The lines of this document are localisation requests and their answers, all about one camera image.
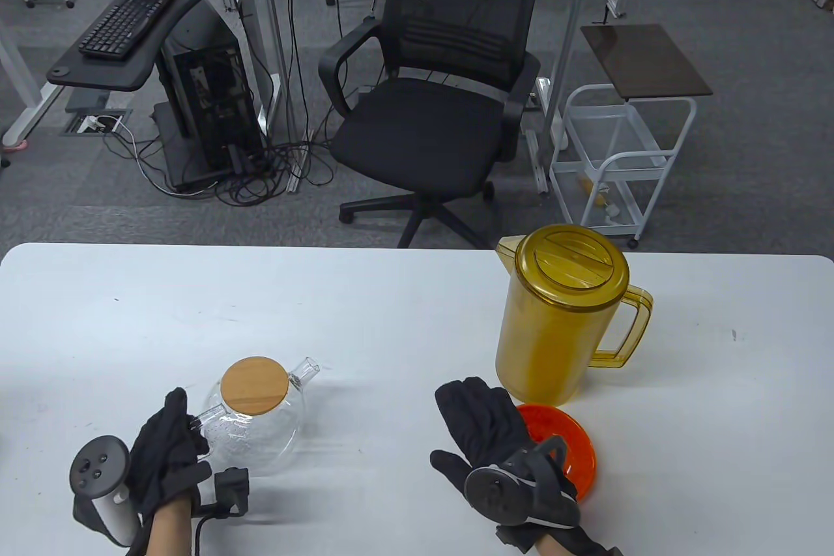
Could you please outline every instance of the black office chair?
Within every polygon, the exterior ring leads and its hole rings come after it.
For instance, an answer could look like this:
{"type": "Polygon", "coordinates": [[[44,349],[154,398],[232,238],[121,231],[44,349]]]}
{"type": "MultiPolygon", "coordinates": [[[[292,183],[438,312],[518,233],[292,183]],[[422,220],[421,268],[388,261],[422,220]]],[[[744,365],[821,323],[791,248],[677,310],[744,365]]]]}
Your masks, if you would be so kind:
{"type": "Polygon", "coordinates": [[[398,247],[435,217],[475,247],[488,245],[444,202],[483,193],[497,161],[515,157],[519,125],[539,61],[525,52],[536,0],[386,0],[381,22],[367,18],[319,61],[319,77],[345,118],[330,144],[337,162],[408,190],[339,207],[351,223],[360,211],[411,210],[398,247]],[[370,37],[382,47],[388,79],[350,109],[339,68],[370,37]],[[403,67],[453,74],[506,92],[506,101],[428,80],[398,77],[403,67]]]}

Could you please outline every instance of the orange lid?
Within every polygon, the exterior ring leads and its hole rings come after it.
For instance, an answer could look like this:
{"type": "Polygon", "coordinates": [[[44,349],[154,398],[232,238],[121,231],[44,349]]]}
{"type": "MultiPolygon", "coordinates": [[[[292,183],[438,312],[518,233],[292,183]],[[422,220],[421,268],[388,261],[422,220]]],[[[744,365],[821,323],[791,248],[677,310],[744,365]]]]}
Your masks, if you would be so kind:
{"type": "Polygon", "coordinates": [[[618,302],[629,281],[622,252],[582,226],[545,226],[531,232],[515,252],[515,272],[545,302],[581,311],[618,302]]]}
{"type": "Polygon", "coordinates": [[[596,479],[596,452],[587,432],[571,415],[552,406],[521,404],[519,413],[534,443],[551,437],[565,439],[568,446],[565,475],[576,487],[576,499],[584,499],[596,479]]]}

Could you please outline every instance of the glass teapot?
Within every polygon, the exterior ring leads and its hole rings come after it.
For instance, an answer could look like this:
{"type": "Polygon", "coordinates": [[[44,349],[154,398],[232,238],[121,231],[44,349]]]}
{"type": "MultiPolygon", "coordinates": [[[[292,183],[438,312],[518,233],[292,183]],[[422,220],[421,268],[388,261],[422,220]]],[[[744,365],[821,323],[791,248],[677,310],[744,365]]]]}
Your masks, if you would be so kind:
{"type": "Polygon", "coordinates": [[[646,332],[653,300],[629,285],[625,256],[598,232],[545,226],[504,237],[496,249],[510,290],[495,371],[510,394],[530,404],[566,402],[587,366],[620,368],[646,332]],[[598,349],[620,302],[637,315],[617,351],[598,349]]]}
{"type": "Polygon", "coordinates": [[[230,366],[192,424],[208,441],[212,470],[246,467],[256,478],[277,472],[304,421],[304,386],[318,372],[312,358],[289,373],[262,356],[230,366]]]}

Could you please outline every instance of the gray carpet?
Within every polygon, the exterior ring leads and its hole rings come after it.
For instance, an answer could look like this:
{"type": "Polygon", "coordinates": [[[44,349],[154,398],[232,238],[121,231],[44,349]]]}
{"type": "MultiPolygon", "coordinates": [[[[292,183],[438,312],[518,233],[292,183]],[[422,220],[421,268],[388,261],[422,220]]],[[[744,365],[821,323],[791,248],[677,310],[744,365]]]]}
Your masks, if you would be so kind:
{"type": "MultiPolygon", "coordinates": [[[[42,74],[107,1],[77,0],[73,10],[63,5],[27,10],[20,0],[0,0],[0,14],[12,25],[33,70],[42,74]]],[[[564,19],[566,1],[539,0],[536,6],[528,47],[545,65],[557,49],[560,28],[555,25],[564,19]]],[[[369,0],[343,2],[349,28],[367,13],[369,0]]],[[[318,124],[327,101],[315,67],[338,36],[336,11],[324,0],[297,3],[304,84],[310,118],[318,124]]],[[[601,15],[602,2],[590,0],[583,23],[601,15]]],[[[239,31],[235,22],[229,19],[239,31]]],[[[626,22],[662,23],[715,91],[699,103],[696,123],[640,249],[834,257],[834,151],[829,148],[834,141],[834,16],[811,0],[636,0],[626,22]]],[[[348,88],[375,83],[380,66],[378,50],[361,50],[351,62],[348,88]]],[[[571,86],[604,78],[581,41],[571,86]]],[[[66,97],[68,89],[29,136],[29,150],[10,154],[12,167],[0,173],[0,256],[23,241],[394,246],[405,225],[405,213],[339,223],[340,202],[394,192],[345,168],[338,168],[326,186],[304,183],[296,195],[260,207],[167,198],[100,139],[59,136],[68,121],[66,97]]],[[[137,139],[150,139],[156,133],[148,115],[163,99],[153,79],[135,94],[114,94],[111,105],[133,108],[128,126],[137,139]]],[[[0,76],[0,127],[21,108],[0,76]]],[[[661,141],[671,136],[679,115],[668,109],[648,114],[661,141]]],[[[530,115],[525,124],[540,126],[540,115],[530,115]]],[[[317,162],[311,180],[327,177],[317,162]]],[[[494,204],[468,199],[451,205],[491,240],[560,220],[553,194],[539,196],[534,189],[523,145],[515,162],[495,168],[492,180],[494,204]]],[[[641,188],[637,195],[644,199],[646,193],[641,188]]],[[[421,226],[413,245],[467,246],[434,222],[421,226]]]]}

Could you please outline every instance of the computer tower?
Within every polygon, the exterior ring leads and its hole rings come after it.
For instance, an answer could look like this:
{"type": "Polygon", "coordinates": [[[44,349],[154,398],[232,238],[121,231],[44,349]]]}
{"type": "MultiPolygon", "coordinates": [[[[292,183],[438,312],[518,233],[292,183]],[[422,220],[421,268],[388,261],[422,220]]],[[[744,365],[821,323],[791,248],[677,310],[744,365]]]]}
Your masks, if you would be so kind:
{"type": "MultiPolygon", "coordinates": [[[[262,171],[265,148],[240,46],[208,1],[182,17],[161,52],[181,115],[180,134],[202,156],[182,165],[187,171],[181,177],[170,172],[171,179],[184,181],[195,168],[225,174],[262,171]]],[[[167,158],[175,146],[164,142],[164,149],[167,158]]]]}

